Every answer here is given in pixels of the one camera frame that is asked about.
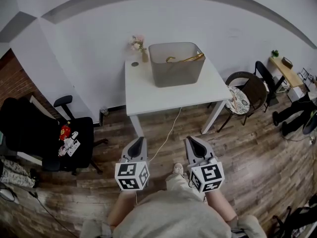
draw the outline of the vase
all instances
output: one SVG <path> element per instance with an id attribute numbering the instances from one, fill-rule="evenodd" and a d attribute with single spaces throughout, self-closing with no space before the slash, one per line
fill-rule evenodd
<path id="1" fill-rule="evenodd" d="M 148 62 L 149 61 L 149 57 L 148 54 L 145 50 L 142 51 L 142 62 Z"/>

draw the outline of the white sneaker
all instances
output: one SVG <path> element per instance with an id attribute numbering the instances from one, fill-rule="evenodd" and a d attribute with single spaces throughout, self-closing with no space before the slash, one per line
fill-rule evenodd
<path id="1" fill-rule="evenodd" d="M 175 164 L 174 164 L 173 173 L 174 173 L 174 174 L 183 175 L 183 173 L 184 173 L 183 165 L 180 164 L 180 163 L 175 163 Z"/>

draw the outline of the gray plastic bin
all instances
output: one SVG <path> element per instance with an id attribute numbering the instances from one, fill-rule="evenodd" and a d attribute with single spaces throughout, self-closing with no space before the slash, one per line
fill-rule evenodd
<path id="1" fill-rule="evenodd" d="M 149 46 L 152 73 L 157 87 L 194 84 L 197 82 L 205 56 L 196 61 L 182 61 L 194 57 L 201 50 L 191 42 L 153 44 Z M 166 62 L 168 57 L 175 57 Z"/>

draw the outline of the white table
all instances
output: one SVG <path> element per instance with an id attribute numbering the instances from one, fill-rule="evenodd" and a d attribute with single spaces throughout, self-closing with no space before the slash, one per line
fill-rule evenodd
<path id="1" fill-rule="evenodd" d="M 133 67 L 131 63 L 135 61 L 139 65 Z M 130 57 L 125 61 L 125 98 L 127 115 L 140 137 L 144 136 L 140 114 L 217 102 L 201 130 L 205 134 L 232 95 L 207 57 L 195 84 L 164 88 L 155 86 L 150 61 L 143 63 L 141 59 Z"/>

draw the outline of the potted plant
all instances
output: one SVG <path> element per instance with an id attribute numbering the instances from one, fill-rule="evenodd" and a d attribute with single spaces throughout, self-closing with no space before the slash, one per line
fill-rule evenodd
<path id="1" fill-rule="evenodd" d="M 149 61 L 148 54 L 146 52 L 146 48 L 144 48 L 144 36 L 143 35 L 136 35 L 132 36 L 129 41 L 132 50 L 138 50 L 142 53 L 142 61 L 147 62 Z"/>
<path id="2" fill-rule="evenodd" d="M 278 50 L 272 50 L 272 58 L 276 58 L 279 56 Z"/>

